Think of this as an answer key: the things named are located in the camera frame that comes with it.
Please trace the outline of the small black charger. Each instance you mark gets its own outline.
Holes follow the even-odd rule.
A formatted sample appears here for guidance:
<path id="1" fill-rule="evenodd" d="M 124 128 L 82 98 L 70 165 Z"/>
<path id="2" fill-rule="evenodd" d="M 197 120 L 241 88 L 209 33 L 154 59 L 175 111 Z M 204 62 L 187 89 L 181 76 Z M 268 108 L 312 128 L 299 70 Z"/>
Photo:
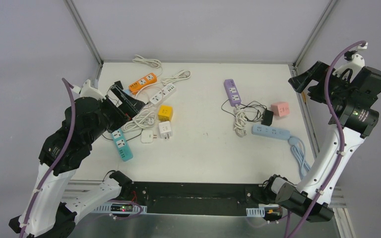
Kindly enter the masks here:
<path id="1" fill-rule="evenodd" d="M 124 89 L 124 87 L 123 87 L 123 85 L 122 85 L 122 83 L 121 83 L 120 81 L 116 81 L 116 82 L 114 82 L 114 85 L 116 85 L 117 87 L 119 87 L 121 90 Z"/>

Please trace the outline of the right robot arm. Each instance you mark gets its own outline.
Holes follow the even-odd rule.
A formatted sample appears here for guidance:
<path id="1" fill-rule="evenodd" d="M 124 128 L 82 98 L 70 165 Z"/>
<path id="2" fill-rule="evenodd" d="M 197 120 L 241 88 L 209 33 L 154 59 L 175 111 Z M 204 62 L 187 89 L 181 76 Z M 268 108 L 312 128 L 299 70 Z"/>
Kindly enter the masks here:
<path id="1" fill-rule="evenodd" d="M 312 100 L 331 104 L 331 119 L 323 148 L 303 179 L 293 185 L 271 176 L 261 188 L 262 202 L 276 203 L 309 222 L 327 222 L 334 215 L 329 205 L 336 182 L 378 123 L 372 105 L 381 93 L 381 71 L 368 66 L 336 70 L 318 61 L 289 83 L 297 92 L 307 89 Z"/>

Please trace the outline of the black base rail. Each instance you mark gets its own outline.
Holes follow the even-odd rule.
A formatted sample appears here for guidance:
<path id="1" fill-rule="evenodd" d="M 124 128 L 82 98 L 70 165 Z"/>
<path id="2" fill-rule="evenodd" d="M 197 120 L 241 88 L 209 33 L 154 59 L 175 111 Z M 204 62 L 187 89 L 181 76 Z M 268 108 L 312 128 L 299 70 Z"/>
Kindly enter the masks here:
<path id="1" fill-rule="evenodd" d="M 114 201 L 146 206 L 150 214 L 246 216 L 246 209 L 274 206 L 264 183 L 179 183 L 135 181 Z"/>

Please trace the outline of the white plug adapter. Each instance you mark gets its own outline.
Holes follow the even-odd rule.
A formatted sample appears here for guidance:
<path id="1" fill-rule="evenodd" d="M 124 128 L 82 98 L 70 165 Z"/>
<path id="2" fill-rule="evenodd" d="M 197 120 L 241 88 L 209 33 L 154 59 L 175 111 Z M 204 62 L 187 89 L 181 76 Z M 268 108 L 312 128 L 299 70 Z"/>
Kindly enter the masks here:
<path id="1" fill-rule="evenodd" d="M 157 138 L 157 135 L 152 129 L 145 129 L 141 132 L 140 141 L 143 144 L 152 143 Z"/>

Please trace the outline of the yellow white cube socket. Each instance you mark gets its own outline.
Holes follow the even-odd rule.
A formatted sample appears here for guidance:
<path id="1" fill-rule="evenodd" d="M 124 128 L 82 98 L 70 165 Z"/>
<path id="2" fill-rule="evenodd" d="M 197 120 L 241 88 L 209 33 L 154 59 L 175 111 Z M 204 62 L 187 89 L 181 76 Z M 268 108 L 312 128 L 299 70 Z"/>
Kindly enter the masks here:
<path id="1" fill-rule="evenodd" d="M 160 121 L 171 121 L 173 117 L 173 107 L 161 105 L 158 111 L 158 119 Z"/>

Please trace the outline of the black square power adapter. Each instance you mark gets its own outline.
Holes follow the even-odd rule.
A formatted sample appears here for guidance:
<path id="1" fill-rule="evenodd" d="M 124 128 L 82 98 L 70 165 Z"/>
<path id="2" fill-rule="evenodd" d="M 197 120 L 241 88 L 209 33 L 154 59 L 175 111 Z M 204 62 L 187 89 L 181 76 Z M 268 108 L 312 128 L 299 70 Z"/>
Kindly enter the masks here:
<path id="1" fill-rule="evenodd" d="M 265 110 L 262 115 L 261 124 L 266 126 L 271 126 L 274 118 L 274 112 L 270 110 Z"/>

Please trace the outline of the pink cube socket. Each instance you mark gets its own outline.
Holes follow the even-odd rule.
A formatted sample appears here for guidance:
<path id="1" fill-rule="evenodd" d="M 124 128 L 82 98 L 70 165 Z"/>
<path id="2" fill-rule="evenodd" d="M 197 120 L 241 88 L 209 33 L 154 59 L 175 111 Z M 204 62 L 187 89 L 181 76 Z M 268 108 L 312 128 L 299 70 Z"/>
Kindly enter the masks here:
<path id="1" fill-rule="evenodd" d="M 290 114 L 288 102 L 275 102 L 270 105 L 271 110 L 277 117 L 284 117 Z"/>

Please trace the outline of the white cube socket adapter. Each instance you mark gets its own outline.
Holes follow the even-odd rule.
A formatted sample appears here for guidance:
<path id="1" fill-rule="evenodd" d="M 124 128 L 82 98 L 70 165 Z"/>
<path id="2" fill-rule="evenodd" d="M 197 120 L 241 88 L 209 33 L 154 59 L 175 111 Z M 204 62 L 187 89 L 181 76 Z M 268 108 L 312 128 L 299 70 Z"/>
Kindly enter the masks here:
<path id="1" fill-rule="evenodd" d="M 170 137 L 173 136 L 173 131 L 171 128 L 171 123 L 170 121 L 161 121 L 158 123 L 158 128 L 159 128 L 159 134 L 160 137 L 163 139 L 169 139 Z"/>

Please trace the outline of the teal power strip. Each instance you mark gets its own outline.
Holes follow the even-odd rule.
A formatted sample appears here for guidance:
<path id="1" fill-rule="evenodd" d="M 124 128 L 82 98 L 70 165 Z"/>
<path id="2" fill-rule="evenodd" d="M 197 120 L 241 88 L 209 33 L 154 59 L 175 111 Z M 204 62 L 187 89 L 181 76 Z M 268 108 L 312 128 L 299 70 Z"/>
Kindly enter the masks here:
<path id="1" fill-rule="evenodd" d="M 112 132 L 112 139 L 117 148 L 121 160 L 124 162 L 131 160 L 133 158 L 133 153 L 124 136 L 124 133 L 120 128 Z"/>

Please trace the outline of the light blue power strip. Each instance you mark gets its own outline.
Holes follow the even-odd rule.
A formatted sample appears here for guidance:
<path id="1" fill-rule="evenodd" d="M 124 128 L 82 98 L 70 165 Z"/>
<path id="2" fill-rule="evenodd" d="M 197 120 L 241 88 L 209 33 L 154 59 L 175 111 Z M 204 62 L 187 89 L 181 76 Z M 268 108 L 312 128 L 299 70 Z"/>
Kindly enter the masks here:
<path id="1" fill-rule="evenodd" d="M 291 137 L 290 131 L 286 129 L 267 126 L 263 124 L 254 124 L 252 126 L 252 134 L 279 140 L 288 140 Z"/>

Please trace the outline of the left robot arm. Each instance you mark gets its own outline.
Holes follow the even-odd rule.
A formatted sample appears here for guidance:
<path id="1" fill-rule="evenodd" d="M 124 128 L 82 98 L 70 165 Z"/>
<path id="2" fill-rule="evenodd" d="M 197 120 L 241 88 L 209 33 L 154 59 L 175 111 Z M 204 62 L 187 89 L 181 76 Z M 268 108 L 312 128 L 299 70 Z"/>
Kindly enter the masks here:
<path id="1" fill-rule="evenodd" d="M 9 227 L 29 238 L 65 238 L 79 221 L 101 204 L 133 197 L 132 180 L 114 171 L 96 189 L 62 202 L 69 181 L 81 162 L 91 154 L 93 143 L 131 121 L 145 103 L 126 94 L 118 84 L 112 92 L 120 105 L 93 90 L 91 95 L 71 99 L 61 127 L 44 142 L 39 172 L 25 211 L 9 221 Z"/>

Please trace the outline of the purple power strip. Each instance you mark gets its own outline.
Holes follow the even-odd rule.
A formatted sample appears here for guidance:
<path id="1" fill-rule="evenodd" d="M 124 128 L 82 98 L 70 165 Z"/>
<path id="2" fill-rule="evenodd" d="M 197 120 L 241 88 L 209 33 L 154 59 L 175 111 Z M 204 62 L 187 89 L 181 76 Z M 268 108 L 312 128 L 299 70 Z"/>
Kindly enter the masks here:
<path id="1" fill-rule="evenodd" d="M 224 80 L 224 88 L 227 93 L 230 105 L 232 107 L 239 106 L 241 104 L 241 97 L 237 90 L 236 84 L 233 79 Z"/>

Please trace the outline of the orange power strip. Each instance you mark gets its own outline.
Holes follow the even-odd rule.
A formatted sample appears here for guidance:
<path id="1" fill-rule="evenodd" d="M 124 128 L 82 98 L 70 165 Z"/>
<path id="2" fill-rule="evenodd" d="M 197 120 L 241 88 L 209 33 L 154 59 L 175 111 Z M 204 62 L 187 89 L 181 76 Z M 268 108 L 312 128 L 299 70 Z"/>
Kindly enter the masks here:
<path id="1" fill-rule="evenodd" d="M 135 95 L 139 90 L 143 89 L 145 86 L 157 82 L 157 79 L 158 78 L 154 73 L 150 73 L 129 85 L 128 89 L 133 95 Z"/>

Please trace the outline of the white power strip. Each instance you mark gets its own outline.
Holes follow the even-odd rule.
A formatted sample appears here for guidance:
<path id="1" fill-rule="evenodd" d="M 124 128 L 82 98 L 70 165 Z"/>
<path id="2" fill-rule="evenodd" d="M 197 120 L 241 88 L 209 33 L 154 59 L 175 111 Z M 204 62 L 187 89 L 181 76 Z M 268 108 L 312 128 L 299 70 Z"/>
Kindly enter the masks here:
<path id="1" fill-rule="evenodd" d="M 158 106 L 167 100 L 171 95 L 176 92 L 177 88 L 173 83 L 169 83 L 153 95 L 149 102 L 152 106 Z"/>

